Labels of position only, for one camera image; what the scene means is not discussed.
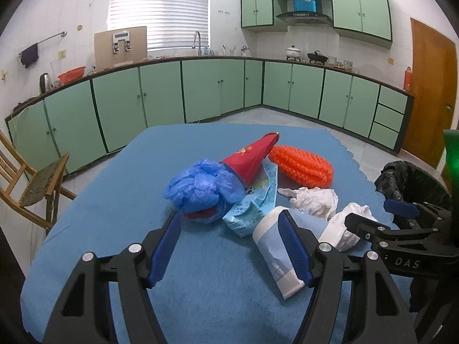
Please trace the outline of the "black wok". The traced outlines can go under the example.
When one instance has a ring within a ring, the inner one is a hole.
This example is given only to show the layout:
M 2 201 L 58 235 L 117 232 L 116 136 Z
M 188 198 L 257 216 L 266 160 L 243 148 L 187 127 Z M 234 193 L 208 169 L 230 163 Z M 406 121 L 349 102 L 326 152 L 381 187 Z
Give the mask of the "black wok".
M 325 65 L 328 61 L 328 57 L 323 55 L 319 50 L 315 50 L 312 53 L 308 53 L 307 57 L 311 64 Z

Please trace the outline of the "blue plastic bag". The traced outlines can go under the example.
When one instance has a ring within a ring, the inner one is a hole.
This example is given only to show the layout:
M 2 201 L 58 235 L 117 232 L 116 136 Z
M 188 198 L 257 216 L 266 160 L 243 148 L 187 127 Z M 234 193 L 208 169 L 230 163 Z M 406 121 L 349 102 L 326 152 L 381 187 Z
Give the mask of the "blue plastic bag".
M 183 218 L 203 224 L 222 219 L 244 197 L 244 184 L 234 170 L 211 159 L 175 175 L 164 190 L 164 198 Z

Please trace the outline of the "dark hanging towel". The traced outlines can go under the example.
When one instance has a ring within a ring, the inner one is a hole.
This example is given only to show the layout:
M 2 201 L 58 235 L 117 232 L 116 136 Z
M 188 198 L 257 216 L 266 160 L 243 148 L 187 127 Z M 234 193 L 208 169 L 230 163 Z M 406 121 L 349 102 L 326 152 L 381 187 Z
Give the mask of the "dark hanging towel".
M 32 44 L 20 53 L 20 61 L 25 69 L 36 63 L 38 59 L 38 43 Z

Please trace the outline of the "steel kettle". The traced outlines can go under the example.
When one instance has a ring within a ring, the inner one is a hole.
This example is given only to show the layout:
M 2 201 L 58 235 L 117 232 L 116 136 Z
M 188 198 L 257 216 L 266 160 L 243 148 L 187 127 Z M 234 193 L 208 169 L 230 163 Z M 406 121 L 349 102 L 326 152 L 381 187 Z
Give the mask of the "steel kettle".
M 46 92 L 49 92 L 50 90 L 52 90 L 52 86 L 53 82 L 50 75 L 48 73 L 41 74 L 39 78 L 40 93 L 44 94 Z

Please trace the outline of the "kitchen faucet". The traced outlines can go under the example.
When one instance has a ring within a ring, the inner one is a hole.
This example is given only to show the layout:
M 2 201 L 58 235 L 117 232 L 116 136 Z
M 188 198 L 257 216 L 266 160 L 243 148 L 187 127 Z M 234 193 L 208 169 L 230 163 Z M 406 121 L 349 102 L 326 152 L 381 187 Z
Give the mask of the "kitchen faucet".
M 194 33 L 194 42 L 193 42 L 192 48 L 193 49 L 197 49 L 198 50 L 198 55 L 199 55 L 199 57 L 201 57 L 201 55 L 202 55 L 201 33 L 198 30 L 195 31 L 195 33 Z

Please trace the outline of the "black trash bag bin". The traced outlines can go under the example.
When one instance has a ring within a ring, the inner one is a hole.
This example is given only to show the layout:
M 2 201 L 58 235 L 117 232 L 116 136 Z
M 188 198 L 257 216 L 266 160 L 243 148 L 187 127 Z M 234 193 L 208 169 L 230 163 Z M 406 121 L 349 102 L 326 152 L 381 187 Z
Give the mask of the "black trash bag bin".
M 443 185 L 411 162 L 389 162 L 374 184 L 376 191 L 386 199 L 419 204 L 427 202 L 447 210 L 452 209 L 451 195 Z

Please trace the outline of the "cardboard box with water purifier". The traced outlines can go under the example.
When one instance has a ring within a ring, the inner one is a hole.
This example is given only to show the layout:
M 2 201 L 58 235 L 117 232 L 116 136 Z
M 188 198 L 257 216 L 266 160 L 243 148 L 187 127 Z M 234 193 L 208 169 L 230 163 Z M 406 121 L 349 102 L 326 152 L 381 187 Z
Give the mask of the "cardboard box with water purifier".
M 96 72 L 147 59 L 147 27 L 135 26 L 94 34 L 94 55 Z

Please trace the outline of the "white cooking pot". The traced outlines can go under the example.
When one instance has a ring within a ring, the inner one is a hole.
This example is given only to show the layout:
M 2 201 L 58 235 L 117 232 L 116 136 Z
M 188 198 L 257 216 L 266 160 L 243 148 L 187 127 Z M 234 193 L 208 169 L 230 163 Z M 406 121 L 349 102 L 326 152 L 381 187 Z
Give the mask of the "white cooking pot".
M 301 50 L 295 46 L 288 47 L 285 50 L 285 57 L 287 60 L 301 61 Z

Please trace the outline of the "red paper cone box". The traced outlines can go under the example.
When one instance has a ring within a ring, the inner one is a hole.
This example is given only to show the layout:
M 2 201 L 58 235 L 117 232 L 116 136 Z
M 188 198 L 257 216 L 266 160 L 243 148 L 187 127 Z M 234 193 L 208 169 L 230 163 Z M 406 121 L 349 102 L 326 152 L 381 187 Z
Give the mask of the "red paper cone box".
M 223 159 L 226 165 L 240 179 L 245 187 L 254 180 L 261 163 L 279 141 L 279 133 L 273 132 Z

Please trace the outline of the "red fire extinguisher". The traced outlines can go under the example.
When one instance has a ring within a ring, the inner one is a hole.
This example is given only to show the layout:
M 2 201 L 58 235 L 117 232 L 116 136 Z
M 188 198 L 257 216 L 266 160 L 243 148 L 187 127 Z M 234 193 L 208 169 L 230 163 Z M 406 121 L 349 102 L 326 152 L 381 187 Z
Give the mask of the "red fire extinguisher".
M 407 67 L 404 71 L 404 83 L 403 83 L 403 90 L 405 92 L 410 92 L 412 87 L 412 69 Z

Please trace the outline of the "blue table mat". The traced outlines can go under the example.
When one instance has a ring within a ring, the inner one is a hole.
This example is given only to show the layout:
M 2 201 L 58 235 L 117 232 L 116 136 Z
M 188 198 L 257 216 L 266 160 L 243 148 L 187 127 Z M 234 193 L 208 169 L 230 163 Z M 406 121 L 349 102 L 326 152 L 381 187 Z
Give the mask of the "blue table mat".
M 177 124 L 144 130 L 69 204 L 40 247 L 23 285 L 23 325 L 42 340 L 67 278 L 85 252 L 116 255 L 162 227 L 169 181 L 200 159 L 220 161 L 264 135 L 330 162 L 339 206 L 366 205 L 391 225 L 384 197 L 352 154 L 324 129 L 256 124 Z M 164 278 L 149 291 L 169 343 L 291 343 L 308 288 L 283 298 L 251 238 L 224 222 L 184 222 Z

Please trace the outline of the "white window blind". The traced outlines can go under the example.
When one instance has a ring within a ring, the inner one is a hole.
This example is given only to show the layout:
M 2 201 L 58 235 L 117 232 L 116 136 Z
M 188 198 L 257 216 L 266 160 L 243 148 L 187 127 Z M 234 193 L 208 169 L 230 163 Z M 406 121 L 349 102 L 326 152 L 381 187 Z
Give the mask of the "white window blind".
M 209 45 L 209 0 L 110 0 L 109 30 L 147 27 L 149 50 L 192 47 L 194 33 Z

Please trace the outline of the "white blue paper cup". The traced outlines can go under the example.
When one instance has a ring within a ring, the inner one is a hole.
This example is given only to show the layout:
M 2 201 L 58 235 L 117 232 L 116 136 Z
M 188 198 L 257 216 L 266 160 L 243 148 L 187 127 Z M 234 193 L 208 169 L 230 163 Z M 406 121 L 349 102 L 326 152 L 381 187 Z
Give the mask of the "white blue paper cup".
M 284 300 L 292 297 L 305 283 L 296 276 L 278 229 L 278 216 L 287 210 L 301 228 L 320 236 L 328 222 L 298 209 L 277 206 L 268 212 L 255 227 L 252 239 L 263 256 Z

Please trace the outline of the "light blue snack wrapper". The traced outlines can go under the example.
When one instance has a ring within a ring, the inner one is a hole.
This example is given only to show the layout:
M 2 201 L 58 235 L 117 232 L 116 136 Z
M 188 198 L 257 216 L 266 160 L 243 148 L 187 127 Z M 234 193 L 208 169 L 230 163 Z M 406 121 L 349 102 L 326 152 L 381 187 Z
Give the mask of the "light blue snack wrapper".
M 265 158 L 244 198 L 223 217 L 227 227 L 241 238 L 252 235 L 260 220 L 275 208 L 278 166 Z

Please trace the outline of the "brown wooden door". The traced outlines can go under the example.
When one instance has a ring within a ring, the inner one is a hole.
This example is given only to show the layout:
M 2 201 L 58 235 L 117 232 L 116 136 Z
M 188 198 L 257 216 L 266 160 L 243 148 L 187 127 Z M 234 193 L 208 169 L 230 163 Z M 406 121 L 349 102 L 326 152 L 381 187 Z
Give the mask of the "brown wooden door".
M 412 114 L 402 148 L 436 168 L 444 151 L 443 131 L 450 128 L 458 91 L 455 42 L 411 19 Z

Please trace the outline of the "orange foam net on table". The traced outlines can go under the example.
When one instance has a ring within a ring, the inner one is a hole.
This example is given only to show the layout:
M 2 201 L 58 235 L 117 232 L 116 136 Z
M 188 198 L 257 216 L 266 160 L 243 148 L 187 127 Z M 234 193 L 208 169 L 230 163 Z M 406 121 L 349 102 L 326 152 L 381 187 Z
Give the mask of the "orange foam net on table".
M 292 146 L 274 146 L 269 160 L 294 182 L 307 188 L 328 188 L 334 179 L 334 168 L 330 162 L 309 151 Z

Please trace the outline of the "range hood with blue film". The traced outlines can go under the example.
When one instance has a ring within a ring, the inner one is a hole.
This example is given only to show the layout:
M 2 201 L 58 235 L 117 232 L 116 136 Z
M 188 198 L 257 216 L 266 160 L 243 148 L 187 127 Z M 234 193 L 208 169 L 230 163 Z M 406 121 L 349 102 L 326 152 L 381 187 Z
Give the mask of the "range hood with blue film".
M 275 17 L 288 26 L 333 26 L 331 0 L 283 0 Z

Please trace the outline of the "wooden chair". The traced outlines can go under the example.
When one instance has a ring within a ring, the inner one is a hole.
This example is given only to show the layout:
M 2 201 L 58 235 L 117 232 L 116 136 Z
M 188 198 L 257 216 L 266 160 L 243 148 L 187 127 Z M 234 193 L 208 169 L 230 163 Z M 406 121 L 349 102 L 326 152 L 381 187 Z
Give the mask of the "wooden chair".
M 49 234 L 58 220 L 60 197 L 64 196 L 70 200 L 77 197 L 75 193 L 62 186 L 66 164 L 70 157 L 69 153 L 65 153 L 57 161 L 37 171 L 24 160 L 3 132 L 1 132 L 1 144 L 20 165 L 16 167 L 1 151 L 1 177 L 8 183 L 5 189 L 1 189 L 2 201 L 16 213 L 43 228 L 46 234 Z M 31 175 L 31 178 L 20 199 L 15 200 L 12 197 L 12 192 L 25 174 Z M 44 218 L 28 209 L 28 207 L 42 200 L 45 201 Z

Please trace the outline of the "red plastic basin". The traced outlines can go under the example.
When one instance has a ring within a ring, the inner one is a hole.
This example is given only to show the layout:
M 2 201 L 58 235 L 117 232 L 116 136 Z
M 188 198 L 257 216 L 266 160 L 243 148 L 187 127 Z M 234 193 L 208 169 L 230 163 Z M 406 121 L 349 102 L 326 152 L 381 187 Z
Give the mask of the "red plastic basin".
M 70 82 L 74 82 L 76 80 L 81 79 L 85 74 L 85 66 L 77 67 L 75 69 L 71 69 L 66 71 L 58 76 L 58 81 L 61 85 L 69 84 Z

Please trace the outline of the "green lower kitchen cabinets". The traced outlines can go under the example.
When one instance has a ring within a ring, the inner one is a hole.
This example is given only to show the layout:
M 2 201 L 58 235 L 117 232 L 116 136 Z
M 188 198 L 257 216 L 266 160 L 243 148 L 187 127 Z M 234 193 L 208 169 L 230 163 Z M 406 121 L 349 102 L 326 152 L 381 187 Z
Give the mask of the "green lower kitchen cabinets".
M 197 123 L 258 106 L 314 120 L 397 154 L 414 99 L 323 65 L 259 58 L 179 58 L 128 65 L 63 85 L 5 123 L 41 169 L 69 154 L 68 173 L 119 151 L 149 127 Z

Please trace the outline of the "wall towel bar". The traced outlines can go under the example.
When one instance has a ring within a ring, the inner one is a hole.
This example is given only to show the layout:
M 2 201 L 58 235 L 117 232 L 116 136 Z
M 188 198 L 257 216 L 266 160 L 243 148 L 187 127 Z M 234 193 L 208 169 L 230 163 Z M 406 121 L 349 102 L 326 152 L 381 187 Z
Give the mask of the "wall towel bar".
M 23 49 L 18 53 L 18 57 L 21 58 L 21 57 L 23 56 L 23 51 L 27 51 L 30 47 L 33 47 L 34 45 L 37 45 L 37 46 L 38 46 L 39 44 L 43 44 L 44 42 L 49 41 L 49 40 L 52 40 L 52 39 L 54 39 L 54 38 L 56 38 L 56 37 L 66 37 L 67 34 L 68 34 L 68 31 L 67 31 L 67 30 L 63 30 L 63 31 L 61 31 L 61 32 L 59 32 L 59 33 L 57 33 L 57 34 L 54 34 L 54 35 L 51 35 L 51 36 L 46 37 L 45 39 L 39 40 L 39 41 L 37 41 L 35 44 L 31 44 L 31 45 L 29 45 L 28 47 L 23 48 Z

